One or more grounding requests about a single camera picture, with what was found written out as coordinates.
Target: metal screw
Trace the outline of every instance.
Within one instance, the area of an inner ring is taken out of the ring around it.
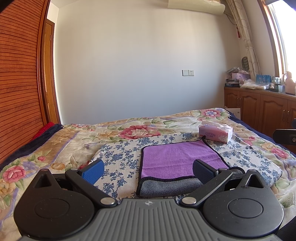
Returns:
[[[116,202],[116,200],[112,197],[103,197],[101,199],[101,203],[104,205],[113,205]]]
[[[185,203],[187,205],[193,205],[196,203],[196,199],[194,197],[185,197],[182,199],[182,203]]]

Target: pink tissue box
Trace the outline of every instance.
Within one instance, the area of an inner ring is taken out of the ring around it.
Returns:
[[[202,124],[199,126],[199,136],[205,136],[206,139],[227,143],[232,137],[233,128],[218,127]]]

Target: wooden wardrobe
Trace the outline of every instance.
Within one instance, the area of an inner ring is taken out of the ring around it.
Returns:
[[[46,123],[42,36],[50,0],[14,0],[0,13],[0,163]]]

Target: tissue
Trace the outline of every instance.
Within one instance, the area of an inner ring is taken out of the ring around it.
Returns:
[[[199,126],[199,137],[205,136],[206,139],[228,143],[232,137],[233,128],[224,124],[203,120]]]

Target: microfiber towel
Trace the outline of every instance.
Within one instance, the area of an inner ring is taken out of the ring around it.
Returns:
[[[192,170],[196,159],[215,169],[229,168],[204,139],[142,148],[136,193],[143,197],[157,197],[192,192],[202,185]]]

